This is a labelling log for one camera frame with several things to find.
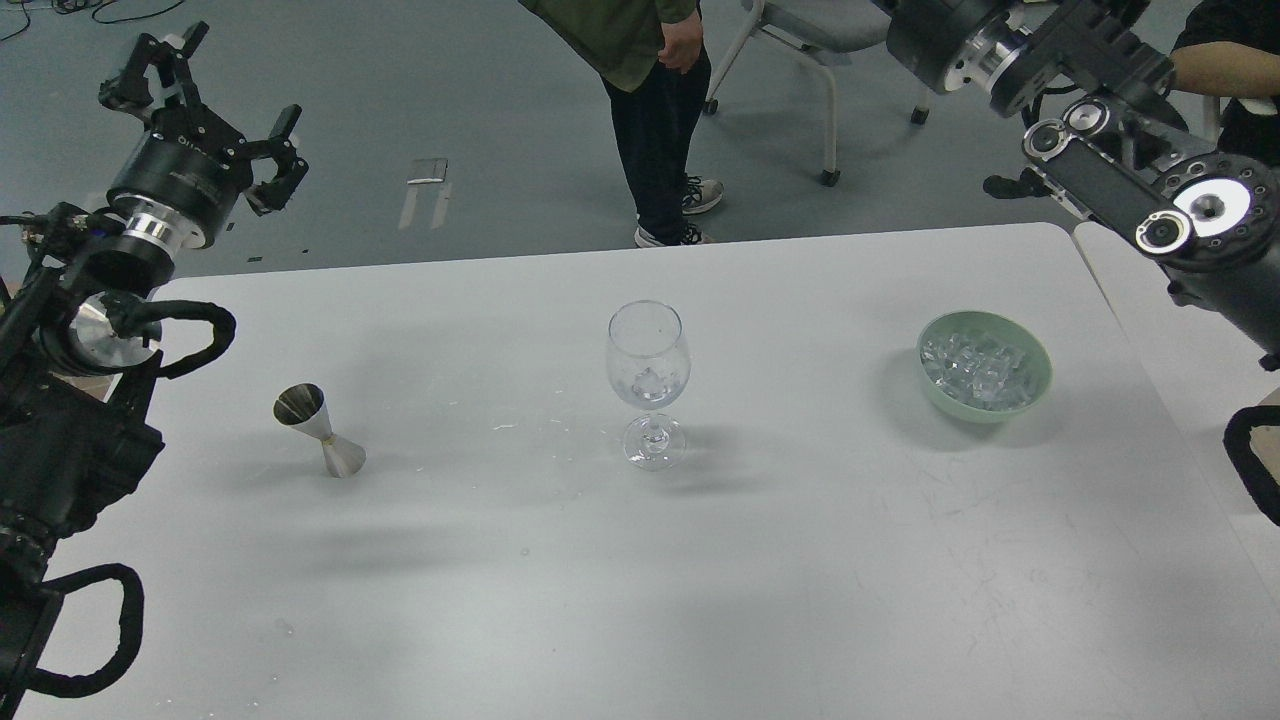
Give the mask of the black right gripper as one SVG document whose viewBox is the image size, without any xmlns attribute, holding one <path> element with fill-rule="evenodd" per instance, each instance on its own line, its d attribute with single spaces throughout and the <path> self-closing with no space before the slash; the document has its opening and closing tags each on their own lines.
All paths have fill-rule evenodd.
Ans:
<svg viewBox="0 0 1280 720">
<path fill-rule="evenodd" d="M 1019 1 L 887 1 L 887 49 L 936 94 L 984 90 L 1021 47 Z"/>
</svg>

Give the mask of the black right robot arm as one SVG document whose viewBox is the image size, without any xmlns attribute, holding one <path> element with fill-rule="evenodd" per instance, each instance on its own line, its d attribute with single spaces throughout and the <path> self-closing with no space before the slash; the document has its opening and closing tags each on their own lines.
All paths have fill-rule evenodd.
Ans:
<svg viewBox="0 0 1280 720">
<path fill-rule="evenodd" d="M 1178 306 L 1217 313 L 1277 369 L 1277 173 L 1194 136 L 1169 102 L 1174 65 L 1132 24 L 1143 1 L 1056 1 L 1027 28 L 1020 1 L 881 1 L 891 55 L 936 94 L 983 88 L 1021 114 L 1066 78 L 1080 97 L 1027 123 L 1046 195 L 1116 233 L 1166 275 Z"/>
</svg>

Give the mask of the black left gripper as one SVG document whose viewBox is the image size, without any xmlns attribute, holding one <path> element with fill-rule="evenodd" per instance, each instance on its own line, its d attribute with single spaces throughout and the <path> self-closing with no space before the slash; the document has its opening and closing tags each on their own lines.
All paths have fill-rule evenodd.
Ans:
<svg viewBox="0 0 1280 720">
<path fill-rule="evenodd" d="M 211 138 L 210 110 L 189 69 L 209 31 L 198 20 L 180 36 L 140 35 L 97 94 L 102 108 L 138 119 L 145 131 L 109 186 L 108 205 L 122 215 L 146 202 L 169 208 L 192 225 L 186 249 L 211 246 L 241 195 L 257 217 L 282 211 L 310 168 L 291 138 L 302 115 L 297 104 L 282 109 L 266 138 L 233 146 L 232 159 L 191 141 Z M 255 181 L 253 164 L 265 160 L 275 173 Z"/>
</svg>

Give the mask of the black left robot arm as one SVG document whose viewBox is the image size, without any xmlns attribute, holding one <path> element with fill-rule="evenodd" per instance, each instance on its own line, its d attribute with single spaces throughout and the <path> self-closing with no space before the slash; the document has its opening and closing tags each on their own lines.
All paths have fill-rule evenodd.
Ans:
<svg viewBox="0 0 1280 720">
<path fill-rule="evenodd" d="M 59 542 L 137 491 L 163 451 L 147 421 L 160 379 L 220 357 L 234 316 L 215 304 L 156 300 L 183 249 L 205 249 L 244 199 L 257 215 L 282 210 L 308 172 L 292 142 L 300 106 L 248 140 L 201 97 L 189 60 L 209 31 L 178 40 L 141 35 L 99 91 L 106 109 L 137 117 L 143 135 L 102 208 L 61 202 L 6 215 L 29 268 L 3 296 L 1 550 L 3 716 L 23 697 L 96 694 L 140 653 L 145 589 L 119 562 L 47 578 Z M 84 675 L 38 665 L 67 597 L 101 582 L 122 588 L 113 656 Z"/>
</svg>

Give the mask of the standing person's right hand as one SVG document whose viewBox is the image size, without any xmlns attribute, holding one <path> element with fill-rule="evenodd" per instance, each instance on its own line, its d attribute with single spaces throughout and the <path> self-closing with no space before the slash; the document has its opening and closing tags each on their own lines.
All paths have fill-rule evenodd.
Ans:
<svg viewBox="0 0 1280 720">
<path fill-rule="evenodd" d="M 704 45 L 701 13 L 694 9 L 678 22 L 662 22 L 663 47 L 657 60 L 668 70 L 686 76 L 698 64 Z"/>
</svg>

